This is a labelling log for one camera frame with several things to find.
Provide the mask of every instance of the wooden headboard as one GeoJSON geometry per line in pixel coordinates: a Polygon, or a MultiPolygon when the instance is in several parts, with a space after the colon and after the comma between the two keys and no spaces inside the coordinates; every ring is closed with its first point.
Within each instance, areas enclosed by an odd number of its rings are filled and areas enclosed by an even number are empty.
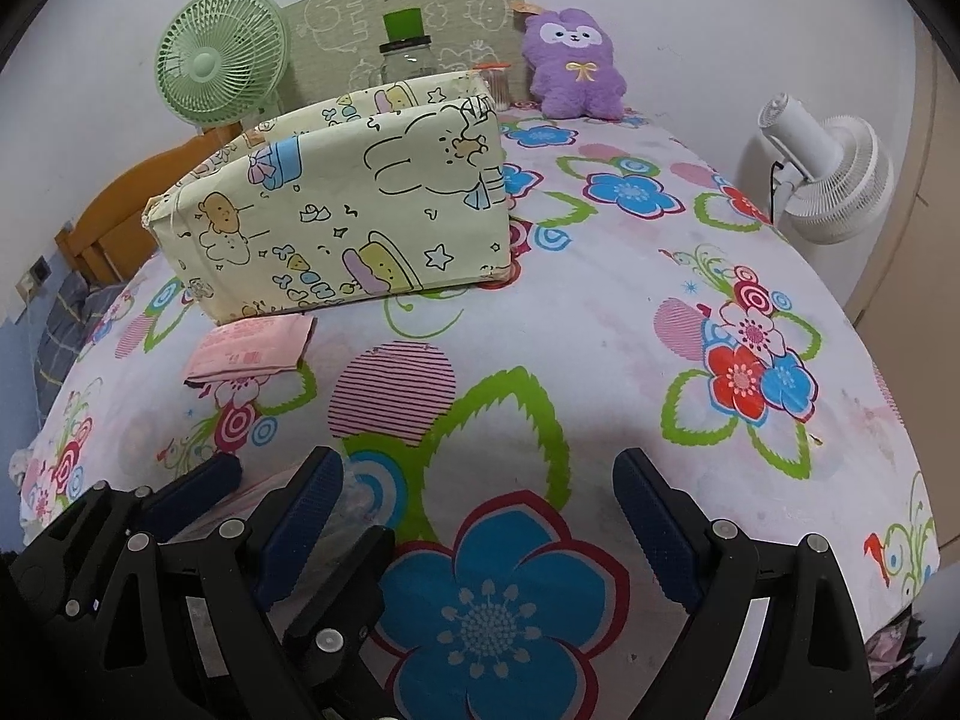
{"type": "Polygon", "coordinates": [[[210,154],[240,134],[239,124],[210,129],[163,151],[114,179],[72,229],[56,235],[56,246],[74,271],[90,282],[128,281],[154,253],[154,241],[140,224],[147,200],[163,194],[210,154]]]}

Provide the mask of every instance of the green object on jar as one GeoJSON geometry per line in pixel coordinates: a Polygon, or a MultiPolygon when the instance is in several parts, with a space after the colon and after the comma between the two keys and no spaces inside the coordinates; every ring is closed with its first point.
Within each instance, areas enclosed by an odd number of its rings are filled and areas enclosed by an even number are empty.
{"type": "Polygon", "coordinates": [[[421,15],[419,7],[386,13],[383,16],[383,25],[387,28],[387,38],[391,43],[424,34],[424,16],[421,15]]]}

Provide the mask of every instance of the floral bedsheet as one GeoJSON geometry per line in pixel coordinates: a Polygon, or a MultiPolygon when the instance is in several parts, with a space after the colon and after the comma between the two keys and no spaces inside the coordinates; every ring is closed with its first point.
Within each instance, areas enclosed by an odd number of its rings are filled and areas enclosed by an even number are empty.
{"type": "Polygon", "coordinates": [[[411,720],[616,720],[685,619],[613,498],[613,458],[638,445],[708,517],[823,533],[875,632],[939,556],[896,406],[827,289],[640,116],[512,109],[501,131],[510,283],[320,311],[296,372],[186,388],[212,324],[152,259],[35,442],[25,525],[216,449],[245,468],[218,514],[242,513],[331,445],[352,507],[397,531],[364,658],[411,720]]]}

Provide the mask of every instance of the pink tissue packet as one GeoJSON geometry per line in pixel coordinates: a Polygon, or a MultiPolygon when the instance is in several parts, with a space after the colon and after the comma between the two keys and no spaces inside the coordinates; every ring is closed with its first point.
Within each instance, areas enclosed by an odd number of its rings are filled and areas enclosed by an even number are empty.
{"type": "Polygon", "coordinates": [[[191,355],[184,381],[205,384],[294,370],[314,322],[303,314],[279,314],[214,327],[191,355]]]}

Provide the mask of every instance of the cartoon-patterned box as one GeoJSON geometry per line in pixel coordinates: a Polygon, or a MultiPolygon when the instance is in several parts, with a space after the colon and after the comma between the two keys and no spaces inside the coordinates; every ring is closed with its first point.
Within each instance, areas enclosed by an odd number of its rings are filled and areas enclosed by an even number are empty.
{"type": "Polygon", "coordinates": [[[151,199],[143,224],[218,324],[496,281],[502,165],[483,80],[429,76],[264,122],[151,199]]]}

